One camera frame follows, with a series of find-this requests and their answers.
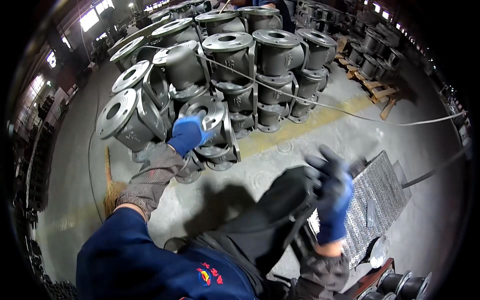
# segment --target blue glove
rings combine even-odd
[[[317,240],[319,245],[324,245],[345,236],[345,217],[353,182],[344,159],[325,145],[320,146],[320,153],[326,160],[315,156],[307,156],[305,160],[312,166],[306,173],[318,197],[320,232]]]
[[[173,136],[167,144],[183,157],[190,150],[203,145],[213,134],[213,132],[203,131],[202,119],[199,116],[188,116],[175,121],[172,130]]]

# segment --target worker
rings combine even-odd
[[[220,2],[225,3],[227,0],[219,0],[212,8],[218,8],[220,6]],[[288,7],[283,0],[231,0],[230,4],[234,5],[235,9],[245,6],[278,8],[283,20],[282,29],[291,33],[295,33],[295,25],[292,22],[290,13],[288,12]]]
[[[80,299],[337,299],[334,293],[349,275],[340,240],[352,177],[326,146],[320,147],[326,160],[308,156],[309,167],[285,170],[258,203],[217,230],[190,237],[178,253],[154,244],[147,229],[151,213],[184,165],[182,158],[210,134],[203,131],[200,117],[180,118],[173,137],[149,154],[118,196],[115,211],[78,253]],[[282,291],[265,275],[313,208],[320,218],[318,244],[301,263],[297,283],[292,280],[279,297]]]

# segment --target straw broom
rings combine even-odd
[[[110,170],[110,151],[105,146],[105,173],[107,174],[107,194],[103,200],[105,218],[113,213],[115,201],[122,191],[127,188],[127,183],[123,181],[112,181],[112,172]]]

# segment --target wire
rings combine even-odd
[[[166,49],[166,48],[155,47],[155,46],[141,46],[141,47],[139,47],[139,48]],[[275,92],[277,92],[277,93],[280,93],[280,94],[283,94],[283,95],[287,95],[287,96],[289,96],[289,97],[295,98],[295,99],[297,99],[297,100],[302,100],[302,101],[305,101],[305,102],[310,103],[310,104],[315,104],[315,105],[319,105],[319,106],[322,106],[322,107],[325,107],[325,108],[330,108],[330,109],[334,109],[334,110],[337,110],[337,111],[341,111],[341,112],[346,113],[346,114],[348,114],[348,115],[350,115],[350,116],[352,116],[352,117],[355,117],[355,118],[359,118],[359,119],[362,119],[362,120],[373,121],[373,122],[377,122],[377,123],[381,123],[381,124],[388,124],[388,125],[395,125],[395,126],[415,126],[415,125],[436,123],[436,122],[441,122],[441,121],[453,119],[453,118],[458,117],[458,116],[460,116],[460,115],[464,115],[464,114],[466,114],[466,113],[468,112],[468,111],[462,111],[462,112],[459,112],[459,113],[457,113],[457,114],[455,114],[455,115],[451,115],[451,116],[447,116],[447,117],[443,117],[443,118],[438,118],[438,119],[433,119],[433,120],[425,120],[425,121],[417,121],[417,122],[406,123],[406,124],[397,124],[397,123],[391,123],[391,122],[386,122],[386,121],[380,121],[380,120],[370,119],[370,118],[366,118],[366,117],[362,117],[362,116],[358,116],[358,115],[352,114],[351,112],[348,112],[348,111],[343,110],[343,109],[341,109],[341,108],[337,108],[337,107],[335,107],[335,106],[331,106],[331,105],[327,105],[327,104],[323,104],[323,103],[318,103],[318,102],[312,101],[312,100],[310,100],[310,99],[305,99],[305,98],[302,98],[302,97],[298,97],[298,96],[295,96],[295,95],[291,95],[291,94],[282,92],[282,91],[280,91],[280,90],[277,90],[277,89],[275,89],[275,88],[273,88],[273,87],[271,87],[271,86],[269,86],[269,85],[266,85],[266,84],[264,84],[264,83],[262,83],[262,82],[260,82],[260,81],[258,81],[258,80],[256,80],[256,79],[254,79],[254,78],[251,78],[250,76],[247,76],[247,75],[245,75],[245,74],[243,74],[243,73],[241,73],[241,72],[239,72],[239,71],[237,71],[237,70],[234,70],[234,69],[232,69],[232,68],[230,68],[230,67],[227,67],[226,65],[223,65],[223,64],[221,64],[221,63],[219,63],[219,62],[216,62],[216,61],[214,61],[214,60],[211,60],[211,59],[209,59],[209,58],[206,58],[206,57],[204,57],[204,56],[201,56],[201,55],[199,55],[199,54],[197,54],[197,53],[195,53],[195,55],[196,55],[197,57],[203,59],[203,60],[206,60],[206,61],[209,61],[209,62],[214,63],[214,64],[216,64],[216,65],[222,66],[222,67],[224,67],[224,68],[227,69],[227,70],[230,70],[230,71],[232,71],[232,72],[234,72],[234,73],[237,73],[238,75],[241,75],[241,76],[243,76],[243,77],[251,80],[252,82],[258,83],[258,84],[260,84],[260,85],[262,85],[262,86],[264,86],[264,87],[266,87],[266,88],[268,88],[268,89],[271,89],[272,91],[275,91]]]

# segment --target hand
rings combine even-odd
[[[180,156],[185,156],[190,150],[208,141],[213,132],[203,131],[202,119],[199,116],[188,116],[175,121],[172,135],[167,144]]]
[[[313,190],[318,197],[320,232],[317,240],[319,245],[324,245],[345,235],[344,222],[353,182],[344,159],[326,145],[320,146],[320,153],[326,160],[315,156],[307,156],[305,160],[312,166],[306,169],[306,173],[313,181]]]

